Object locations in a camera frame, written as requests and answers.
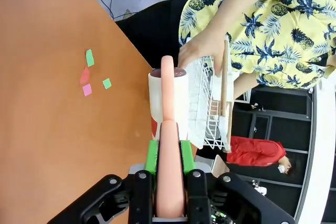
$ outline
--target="bolt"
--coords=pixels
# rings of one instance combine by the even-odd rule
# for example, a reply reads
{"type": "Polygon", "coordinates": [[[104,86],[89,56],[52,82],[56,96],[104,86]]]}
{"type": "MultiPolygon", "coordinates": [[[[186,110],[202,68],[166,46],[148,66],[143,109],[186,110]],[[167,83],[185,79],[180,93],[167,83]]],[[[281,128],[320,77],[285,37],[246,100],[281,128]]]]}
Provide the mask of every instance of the bolt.
{"type": "Polygon", "coordinates": [[[224,182],[230,182],[231,178],[229,176],[224,176],[223,180],[224,180],[224,182]]]}
{"type": "Polygon", "coordinates": [[[117,180],[116,179],[110,179],[110,184],[116,184],[117,183],[117,180]]]}
{"type": "Polygon", "coordinates": [[[193,176],[196,178],[199,178],[201,176],[201,174],[199,172],[193,172],[193,176]]]}
{"type": "Polygon", "coordinates": [[[140,178],[146,178],[147,175],[146,175],[145,173],[140,173],[140,174],[139,174],[139,177],[140,177],[140,178]]]}

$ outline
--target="dish rack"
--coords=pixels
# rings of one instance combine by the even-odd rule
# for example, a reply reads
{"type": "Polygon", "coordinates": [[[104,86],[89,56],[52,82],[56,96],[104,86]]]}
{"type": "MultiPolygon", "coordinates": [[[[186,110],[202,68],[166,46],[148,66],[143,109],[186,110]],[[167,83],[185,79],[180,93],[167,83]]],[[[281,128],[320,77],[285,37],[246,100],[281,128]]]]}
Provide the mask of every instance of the dish rack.
{"type": "Polygon", "coordinates": [[[197,59],[186,68],[190,99],[188,139],[199,149],[210,146],[230,151],[234,103],[234,78],[230,63],[227,38],[221,78],[214,75],[212,57],[197,59]]]}

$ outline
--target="orange table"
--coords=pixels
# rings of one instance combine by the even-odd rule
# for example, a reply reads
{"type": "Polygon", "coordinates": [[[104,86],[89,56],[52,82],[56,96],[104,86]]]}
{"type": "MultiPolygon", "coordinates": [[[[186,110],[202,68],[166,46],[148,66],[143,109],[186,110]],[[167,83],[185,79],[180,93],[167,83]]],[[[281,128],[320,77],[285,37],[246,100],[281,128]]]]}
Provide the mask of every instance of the orange table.
{"type": "Polygon", "coordinates": [[[145,162],[151,68],[96,0],[0,0],[0,10],[0,223],[46,223],[104,175],[145,162]]]}

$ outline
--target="red shirt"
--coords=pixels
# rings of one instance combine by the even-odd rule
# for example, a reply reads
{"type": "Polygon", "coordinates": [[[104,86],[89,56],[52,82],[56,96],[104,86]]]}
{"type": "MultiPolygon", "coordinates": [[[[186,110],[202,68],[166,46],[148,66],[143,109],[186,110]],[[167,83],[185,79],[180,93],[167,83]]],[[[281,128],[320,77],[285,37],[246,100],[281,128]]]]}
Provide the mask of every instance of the red shirt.
{"type": "Polygon", "coordinates": [[[280,143],[232,136],[231,153],[227,154],[227,161],[241,166],[269,166],[277,163],[285,154],[280,143]]]}

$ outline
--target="green sticky note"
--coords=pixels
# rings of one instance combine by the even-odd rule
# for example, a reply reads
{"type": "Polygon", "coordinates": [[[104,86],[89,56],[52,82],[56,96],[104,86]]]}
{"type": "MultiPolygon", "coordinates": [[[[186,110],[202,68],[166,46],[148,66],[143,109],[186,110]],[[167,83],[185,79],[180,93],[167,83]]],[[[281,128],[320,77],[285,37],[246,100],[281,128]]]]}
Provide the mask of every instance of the green sticky note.
{"type": "Polygon", "coordinates": [[[105,89],[108,89],[112,86],[110,78],[103,80],[103,84],[104,84],[105,89]]]}
{"type": "Polygon", "coordinates": [[[91,49],[86,51],[86,62],[88,63],[88,67],[91,67],[95,64],[91,49]]]}

